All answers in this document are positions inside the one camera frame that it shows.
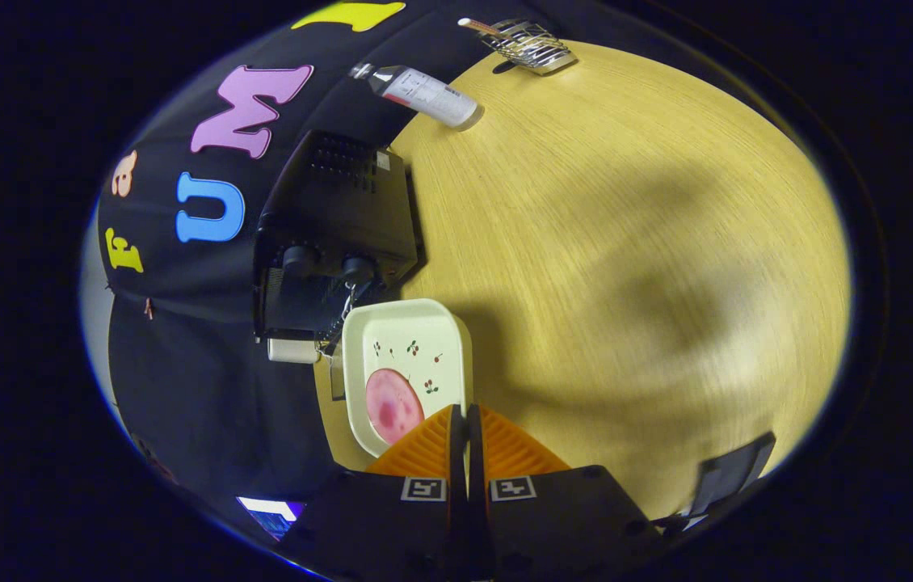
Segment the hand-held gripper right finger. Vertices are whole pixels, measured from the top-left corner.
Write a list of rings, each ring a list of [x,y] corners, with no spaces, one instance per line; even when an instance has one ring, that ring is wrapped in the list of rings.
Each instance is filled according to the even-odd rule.
[[[667,540],[607,468],[571,466],[487,407],[469,410],[469,579],[626,581]]]

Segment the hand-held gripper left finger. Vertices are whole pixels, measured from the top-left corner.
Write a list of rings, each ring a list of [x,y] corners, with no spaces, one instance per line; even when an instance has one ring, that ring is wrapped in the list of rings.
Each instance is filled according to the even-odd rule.
[[[363,471],[341,470],[280,539],[327,581],[467,581],[466,421],[446,406]]]

